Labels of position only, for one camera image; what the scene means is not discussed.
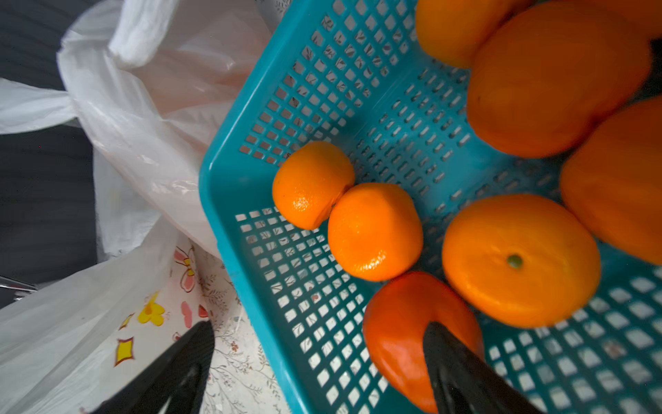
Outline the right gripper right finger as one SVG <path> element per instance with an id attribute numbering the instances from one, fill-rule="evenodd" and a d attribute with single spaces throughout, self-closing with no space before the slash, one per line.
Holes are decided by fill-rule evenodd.
<path id="1" fill-rule="evenodd" d="M 439 413 L 538 413 L 444 325 L 430 323 L 424 358 Z"/>

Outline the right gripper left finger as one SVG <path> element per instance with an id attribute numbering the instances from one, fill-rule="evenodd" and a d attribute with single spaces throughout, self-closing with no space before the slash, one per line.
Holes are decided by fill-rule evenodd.
<path id="1" fill-rule="evenodd" d="M 215 348 L 209 320 L 195 324 L 96 413 L 198 413 Z"/>

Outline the cartoon printed plastic bag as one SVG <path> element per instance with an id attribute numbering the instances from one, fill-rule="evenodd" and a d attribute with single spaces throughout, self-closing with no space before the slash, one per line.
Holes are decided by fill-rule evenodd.
<path id="1" fill-rule="evenodd" d="M 102 1 L 59 38 L 63 86 L 1 82 L 1 132 L 78 122 L 92 146 L 211 254 L 203 157 L 273 28 L 255 1 Z"/>

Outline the clear plastic bag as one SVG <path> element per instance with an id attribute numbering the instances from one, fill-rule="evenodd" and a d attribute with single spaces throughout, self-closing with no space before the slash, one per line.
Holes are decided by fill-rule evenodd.
<path id="1" fill-rule="evenodd" d="M 1 311 L 1 410 L 88 413 L 206 321 L 195 249 L 160 219 L 142 244 Z"/>

